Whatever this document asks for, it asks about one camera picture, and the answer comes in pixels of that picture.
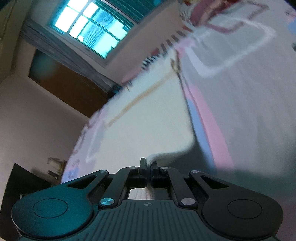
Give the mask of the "striped pink grey pillow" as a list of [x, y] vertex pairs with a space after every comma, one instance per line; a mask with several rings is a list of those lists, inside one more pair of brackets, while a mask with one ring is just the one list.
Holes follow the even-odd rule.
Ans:
[[185, 23], [198, 27], [205, 25], [208, 20], [231, 4], [231, 1], [222, 0], [182, 1], [179, 16]]

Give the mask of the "cluttered side shelf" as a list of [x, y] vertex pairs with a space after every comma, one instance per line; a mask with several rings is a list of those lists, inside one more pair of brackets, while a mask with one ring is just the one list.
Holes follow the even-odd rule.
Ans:
[[47, 160], [47, 168], [45, 172], [38, 170], [37, 168], [33, 168], [31, 172], [55, 186], [61, 183], [66, 164], [66, 160], [49, 157]]

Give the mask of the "window with teal blinds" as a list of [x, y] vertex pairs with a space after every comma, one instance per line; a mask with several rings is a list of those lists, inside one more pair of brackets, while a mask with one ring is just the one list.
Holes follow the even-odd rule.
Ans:
[[49, 26], [106, 59], [153, 8], [148, 1], [62, 1]]

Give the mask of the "cream white small garment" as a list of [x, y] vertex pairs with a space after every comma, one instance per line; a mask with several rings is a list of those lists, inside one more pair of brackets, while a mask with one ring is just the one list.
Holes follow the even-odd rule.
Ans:
[[178, 73], [175, 60], [161, 61], [110, 101], [86, 162], [119, 159], [130, 165], [142, 157], [190, 150], [195, 137]]

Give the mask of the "grey curtain left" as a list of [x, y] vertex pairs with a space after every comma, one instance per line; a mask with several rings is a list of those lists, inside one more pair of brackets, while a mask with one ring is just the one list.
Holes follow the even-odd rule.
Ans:
[[20, 36], [37, 50], [48, 55], [65, 67], [91, 80], [104, 92], [116, 93], [121, 86], [99, 73], [68, 45], [31, 19], [26, 19]]

